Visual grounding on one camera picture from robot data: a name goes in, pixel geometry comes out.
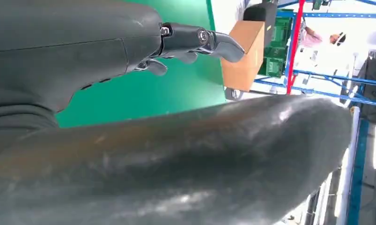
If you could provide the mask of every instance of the green backdrop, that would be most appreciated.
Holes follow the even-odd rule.
[[[210,0],[129,0],[155,8],[164,22],[214,29]],[[225,102],[221,64],[199,56],[186,65],[163,60],[165,76],[132,72],[110,82],[79,91],[70,106],[59,113],[61,127],[74,127],[136,119],[221,104]]]

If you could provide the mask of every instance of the blue metal shelving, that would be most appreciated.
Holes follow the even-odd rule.
[[[376,2],[373,2],[373,1],[369,1],[369,0],[357,0],[357,1],[368,3],[368,4],[376,6]],[[298,1],[292,1],[292,2],[284,4],[284,5],[279,5],[278,7],[281,8],[281,7],[285,7],[285,6],[296,4],[296,3],[298,3]],[[277,16],[292,18],[293,19],[292,30],[295,29],[296,20],[297,20],[297,13],[296,12],[280,11],[280,12],[278,12]],[[316,12],[305,13],[304,12],[303,17],[304,18],[305,17],[319,17],[319,18],[362,18],[362,19],[370,18],[370,19],[376,19],[376,14],[369,14],[369,13],[316,13]],[[291,42],[294,39],[294,33],[293,32],[291,32],[290,39],[291,39]],[[292,48],[289,48],[289,50],[288,50],[288,56],[287,56],[286,68],[285,68],[285,79],[282,79],[282,81],[280,83],[277,83],[277,82],[271,82],[271,81],[267,80],[268,78],[271,78],[271,77],[265,77],[265,78],[256,79],[254,82],[261,83],[261,84],[267,84],[267,85],[271,85],[271,86],[274,86],[274,87],[286,88],[287,87],[288,71],[289,71],[290,67],[293,66],[290,63],[292,50],[293,50]],[[324,74],[313,73],[313,72],[310,72],[310,71],[294,70],[294,76],[297,76],[297,75],[308,75],[310,78],[322,79],[322,80],[327,80],[327,81],[333,82],[334,84],[340,86],[342,89],[347,90],[348,95],[337,95],[337,94],[334,94],[334,93],[317,91],[315,89],[306,89],[306,88],[296,87],[294,85],[291,87],[293,90],[300,90],[300,91],[307,93],[307,94],[320,94],[320,95],[325,95],[325,96],[329,96],[329,97],[333,97],[333,98],[335,97],[335,98],[345,99],[345,100],[349,100],[351,102],[376,105],[376,101],[365,98],[364,96],[359,94],[360,93],[359,91],[357,93],[353,93],[352,90],[350,90],[347,86],[342,84],[343,81],[350,81],[350,82],[354,82],[355,84],[358,84],[358,85],[375,85],[376,86],[376,81],[366,80],[366,79],[361,79],[361,78],[352,78],[352,77],[348,77],[348,76],[343,77],[343,76],[334,76],[334,75],[324,75]]]

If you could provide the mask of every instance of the pink shirt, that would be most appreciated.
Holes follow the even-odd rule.
[[[309,35],[306,31],[303,34],[303,40],[301,44],[305,47],[312,48],[323,42],[323,39],[320,35],[316,34],[314,36]]]

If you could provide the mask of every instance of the person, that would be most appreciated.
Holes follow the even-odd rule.
[[[344,32],[339,34],[331,34],[329,37],[329,42],[332,45],[340,46],[345,42],[347,35]],[[298,38],[298,44],[304,47],[313,48],[324,42],[324,38],[308,27],[303,21],[301,23],[300,35]]]

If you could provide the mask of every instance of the screw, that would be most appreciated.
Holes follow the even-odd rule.
[[[162,27],[160,28],[160,34],[162,36],[166,36],[170,34],[170,29],[168,27]]]
[[[205,31],[205,30],[201,30],[201,31],[199,31],[199,33],[198,33],[198,37],[199,37],[199,40],[200,40],[201,42],[206,42],[207,39],[208,39],[207,31]]]

